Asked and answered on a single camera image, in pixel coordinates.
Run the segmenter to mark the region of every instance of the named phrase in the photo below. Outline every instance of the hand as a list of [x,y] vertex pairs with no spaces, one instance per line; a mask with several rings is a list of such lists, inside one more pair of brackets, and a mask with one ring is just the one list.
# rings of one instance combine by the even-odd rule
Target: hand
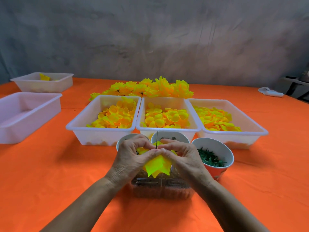
[[[137,155],[136,148],[138,147],[144,147],[145,149],[149,149],[149,151],[142,155]],[[137,175],[149,160],[152,160],[160,154],[161,151],[156,149],[142,134],[124,140],[119,145],[114,163],[105,177],[113,184],[123,187]]]
[[210,173],[204,167],[195,145],[170,139],[161,139],[160,142],[164,144],[158,146],[158,149],[162,151],[162,156],[173,162],[181,177],[191,187],[194,188],[196,183],[201,181],[207,184],[213,181]]

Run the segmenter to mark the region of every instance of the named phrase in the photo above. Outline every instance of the clear plastic container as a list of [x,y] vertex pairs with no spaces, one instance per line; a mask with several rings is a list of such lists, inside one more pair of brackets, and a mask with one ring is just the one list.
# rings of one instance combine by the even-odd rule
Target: clear plastic container
[[[172,109],[186,109],[187,113],[189,114],[188,121],[190,122],[190,126],[187,129],[170,129],[170,128],[144,128],[140,126],[141,122],[145,122],[145,110],[147,109],[148,103],[152,102],[155,105],[161,105],[162,109],[164,108],[172,108]],[[197,120],[199,119],[196,116],[195,110],[192,106],[188,106],[186,100],[184,98],[168,98],[168,97],[143,97],[141,100],[141,107],[139,109],[137,122],[136,122],[136,129],[141,132],[141,134],[151,138],[152,135],[156,131],[166,131],[166,132],[180,132],[185,135],[189,141],[191,142],[195,133],[201,130],[201,127],[197,125]]]
[[138,198],[155,199],[190,199],[194,190],[180,177],[174,166],[170,175],[159,174],[156,178],[148,177],[141,170],[129,184],[133,195]]
[[19,92],[0,99],[0,144],[19,143],[61,111],[62,94]]
[[[40,79],[40,73],[51,78],[51,81]],[[11,79],[22,92],[61,93],[73,85],[74,74],[34,72]]]
[[217,99],[187,99],[192,106],[208,107],[223,109],[232,114],[232,123],[239,126],[242,132],[232,131],[209,131],[204,126],[201,120],[198,120],[198,125],[201,131],[198,132],[200,138],[212,138],[224,143],[231,149],[248,149],[260,136],[268,135],[268,131],[256,123],[253,119],[239,110],[228,100]]
[[103,108],[109,108],[111,105],[116,105],[118,101],[122,101],[122,97],[123,96],[99,95],[66,125],[66,129],[72,130],[82,145],[115,146],[120,138],[130,134],[135,129],[141,97],[124,96],[132,98],[137,105],[132,126],[129,129],[88,128],[86,124],[91,124],[95,121]]

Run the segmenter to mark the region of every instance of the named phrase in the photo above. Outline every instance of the table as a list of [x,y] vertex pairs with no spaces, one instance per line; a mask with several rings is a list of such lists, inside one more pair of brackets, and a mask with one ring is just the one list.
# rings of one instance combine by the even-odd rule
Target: table
[[[83,146],[65,129],[115,80],[73,78],[62,111],[15,145],[0,145],[0,231],[39,231],[92,183],[103,177],[115,147]],[[269,131],[250,150],[232,150],[235,162],[220,179],[272,232],[309,227],[309,104],[265,96],[257,88],[190,85],[194,98],[227,99]],[[11,82],[0,97],[18,92]],[[206,203],[133,198],[121,190],[93,231],[222,231]]]
[[[299,85],[309,86],[309,83],[300,81],[300,80],[298,80],[298,78],[284,77],[283,79],[292,82],[288,91],[286,92],[286,95],[288,95],[288,96],[291,96]],[[303,95],[299,96],[297,99],[301,100],[301,101],[309,102],[308,99],[305,99],[305,97],[307,97],[308,95],[309,95],[309,91],[304,93]]]

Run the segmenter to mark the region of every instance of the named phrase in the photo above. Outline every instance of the paper cup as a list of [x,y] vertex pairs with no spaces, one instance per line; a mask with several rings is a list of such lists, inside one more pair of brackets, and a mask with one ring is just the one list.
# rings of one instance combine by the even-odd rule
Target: paper cup
[[134,136],[136,136],[136,135],[139,135],[139,134],[128,134],[128,135],[122,137],[122,138],[117,142],[117,145],[116,145],[117,151],[118,151],[118,149],[119,149],[119,145],[120,145],[124,140],[130,139],[130,138],[132,138],[132,137],[134,137]]
[[211,138],[197,138],[192,141],[192,144],[194,144],[197,149],[203,148],[203,150],[208,149],[209,151],[212,151],[218,156],[219,160],[226,162],[225,167],[213,167],[204,164],[205,168],[215,180],[218,180],[227,168],[234,163],[234,155],[230,148],[217,140]]
[[[160,131],[158,132],[158,141],[160,141],[162,138],[177,140],[184,143],[190,143],[189,139],[185,135],[179,132]],[[156,141],[157,141],[157,132],[155,132],[151,137],[152,144],[156,143]]]

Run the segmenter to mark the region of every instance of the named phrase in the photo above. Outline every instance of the gray wall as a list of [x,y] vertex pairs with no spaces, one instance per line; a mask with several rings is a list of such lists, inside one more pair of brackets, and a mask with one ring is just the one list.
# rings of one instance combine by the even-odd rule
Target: gray wall
[[0,83],[77,77],[269,86],[309,61],[309,0],[0,0]]

